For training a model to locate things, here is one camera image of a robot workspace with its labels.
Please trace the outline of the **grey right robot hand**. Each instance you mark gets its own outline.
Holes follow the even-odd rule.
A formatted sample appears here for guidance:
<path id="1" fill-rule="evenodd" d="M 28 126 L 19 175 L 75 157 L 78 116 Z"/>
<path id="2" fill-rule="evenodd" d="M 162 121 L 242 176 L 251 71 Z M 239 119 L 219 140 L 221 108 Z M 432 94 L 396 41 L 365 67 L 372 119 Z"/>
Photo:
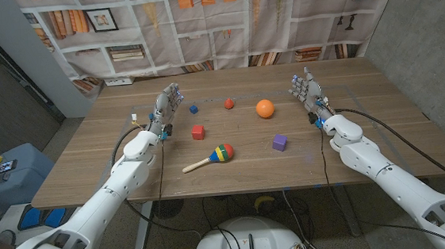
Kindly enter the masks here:
<path id="1" fill-rule="evenodd" d="M 303 76 L 294 75 L 292 77 L 292 84 L 288 92 L 304 105 L 310 123 L 321 127 L 336 112 L 328 104 L 328 97 L 324 95 L 320 84 L 307 66 L 303 68 L 303 71 L 305 72 Z"/>

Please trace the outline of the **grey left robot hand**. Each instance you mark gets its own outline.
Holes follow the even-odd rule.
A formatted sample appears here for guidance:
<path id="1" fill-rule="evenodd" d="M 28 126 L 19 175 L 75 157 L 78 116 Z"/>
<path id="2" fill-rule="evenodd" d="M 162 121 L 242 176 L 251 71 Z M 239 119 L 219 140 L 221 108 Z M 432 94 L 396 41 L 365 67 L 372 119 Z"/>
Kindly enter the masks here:
<path id="1" fill-rule="evenodd" d="M 152 118 L 146 130 L 159 135 L 167 125 L 174 120 L 174 115 L 183 101 L 184 96 L 179 92 L 177 83 L 171 83 L 155 100 Z"/>

